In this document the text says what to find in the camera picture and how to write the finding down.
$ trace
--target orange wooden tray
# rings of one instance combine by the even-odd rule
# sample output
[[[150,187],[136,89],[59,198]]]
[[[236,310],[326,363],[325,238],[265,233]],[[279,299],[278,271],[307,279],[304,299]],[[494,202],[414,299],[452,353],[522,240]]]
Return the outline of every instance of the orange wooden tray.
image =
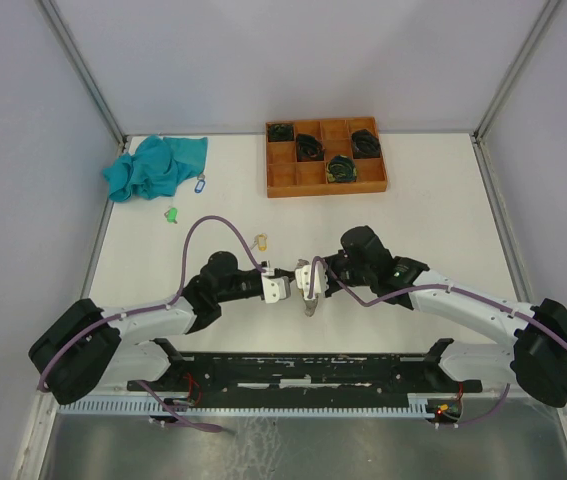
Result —
[[[270,125],[291,124],[294,139],[299,133],[312,135],[325,149],[322,161],[299,161],[296,142],[271,142]],[[357,179],[352,183],[328,183],[326,166],[336,155],[352,156],[352,133],[367,129],[379,137],[373,117],[326,118],[268,122],[266,131],[267,196],[269,198],[304,197],[311,195],[343,195],[387,190],[387,173],[383,153],[379,158],[354,159]]]

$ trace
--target blue key tag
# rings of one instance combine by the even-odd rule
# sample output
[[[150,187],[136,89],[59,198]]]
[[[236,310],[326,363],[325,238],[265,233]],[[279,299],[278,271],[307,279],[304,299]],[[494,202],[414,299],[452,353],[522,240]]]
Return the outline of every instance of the blue key tag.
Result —
[[[198,182],[196,182],[196,186],[194,187],[194,192],[195,193],[201,193],[203,191],[203,188],[205,188],[205,175],[200,174],[198,177]]]

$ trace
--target grey metal floor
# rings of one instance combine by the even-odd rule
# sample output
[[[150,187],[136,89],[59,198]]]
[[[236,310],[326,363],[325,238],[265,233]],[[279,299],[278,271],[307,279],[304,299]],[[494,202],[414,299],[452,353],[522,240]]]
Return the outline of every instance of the grey metal floor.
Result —
[[[489,409],[466,400],[464,415]],[[553,409],[508,401],[490,420],[436,431],[425,420],[208,417],[221,434],[161,429],[145,418],[58,415],[47,480],[567,480]]]

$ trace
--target cable clip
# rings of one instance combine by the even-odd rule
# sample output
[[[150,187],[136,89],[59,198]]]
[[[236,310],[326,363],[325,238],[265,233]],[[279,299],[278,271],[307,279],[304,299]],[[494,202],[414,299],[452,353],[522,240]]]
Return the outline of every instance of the cable clip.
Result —
[[[517,313],[519,313],[519,307],[514,306],[514,307],[510,308],[510,312],[507,314],[507,316],[510,317],[510,318],[514,318],[514,317],[516,317]]]

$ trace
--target blue towel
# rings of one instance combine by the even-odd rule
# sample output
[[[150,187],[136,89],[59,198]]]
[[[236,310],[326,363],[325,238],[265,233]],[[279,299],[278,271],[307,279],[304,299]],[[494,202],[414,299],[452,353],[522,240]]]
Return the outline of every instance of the blue towel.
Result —
[[[181,182],[203,173],[206,155],[207,137],[147,137],[134,155],[125,153],[103,170],[110,200],[124,202],[132,194],[148,200],[171,197]]]

